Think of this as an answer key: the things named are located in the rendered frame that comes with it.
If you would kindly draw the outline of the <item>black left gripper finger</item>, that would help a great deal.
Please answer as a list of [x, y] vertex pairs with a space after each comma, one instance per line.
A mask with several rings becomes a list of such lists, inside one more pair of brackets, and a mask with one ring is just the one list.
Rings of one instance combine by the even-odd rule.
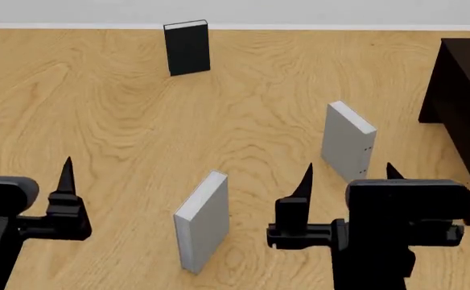
[[76, 194], [72, 159], [68, 157], [61, 171], [56, 190], [48, 197], [46, 214], [50, 217], [80, 217], [83, 215], [83, 200]]

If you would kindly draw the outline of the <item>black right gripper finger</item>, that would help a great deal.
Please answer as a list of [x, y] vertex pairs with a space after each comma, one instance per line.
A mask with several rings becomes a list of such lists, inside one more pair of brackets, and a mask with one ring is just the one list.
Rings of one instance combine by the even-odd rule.
[[302, 235], [307, 231], [313, 183], [313, 166], [309, 164], [298, 188], [288, 197], [275, 202], [275, 225], [278, 231]]
[[388, 180], [403, 180], [404, 176], [391, 163], [387, 163], [386, 178]]

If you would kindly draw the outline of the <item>white book with dotted spine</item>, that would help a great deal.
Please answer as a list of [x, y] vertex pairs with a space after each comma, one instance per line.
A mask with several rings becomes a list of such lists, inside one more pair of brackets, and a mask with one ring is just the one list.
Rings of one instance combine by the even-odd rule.
[[377, 128], [342, 101], [327, 105], [321, 157], [347, 183], [366, 178]]

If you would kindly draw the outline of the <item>dark brown wooden cabinet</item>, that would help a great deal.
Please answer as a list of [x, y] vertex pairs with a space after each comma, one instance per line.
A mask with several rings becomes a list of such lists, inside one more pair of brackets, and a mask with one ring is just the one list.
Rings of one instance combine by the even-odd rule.
[[418, 121], [444, 125], [470, 175], [470, 38], [441, 40]]

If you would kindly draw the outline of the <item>plain white book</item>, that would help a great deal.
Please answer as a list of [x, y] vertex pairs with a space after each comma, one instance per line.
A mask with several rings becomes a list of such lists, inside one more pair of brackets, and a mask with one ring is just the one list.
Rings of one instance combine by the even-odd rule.
[[229, 232], [229, 178], [211, 171], [174, 212], [179, 261], [197, 275]]

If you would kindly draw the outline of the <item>black hardcover book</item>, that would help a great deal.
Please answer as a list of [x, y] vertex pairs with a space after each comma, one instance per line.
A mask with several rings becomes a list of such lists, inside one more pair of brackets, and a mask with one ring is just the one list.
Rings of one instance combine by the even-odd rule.
[[211, 69], [205, 19], [163, 26], [168, 70], [172, 77]]

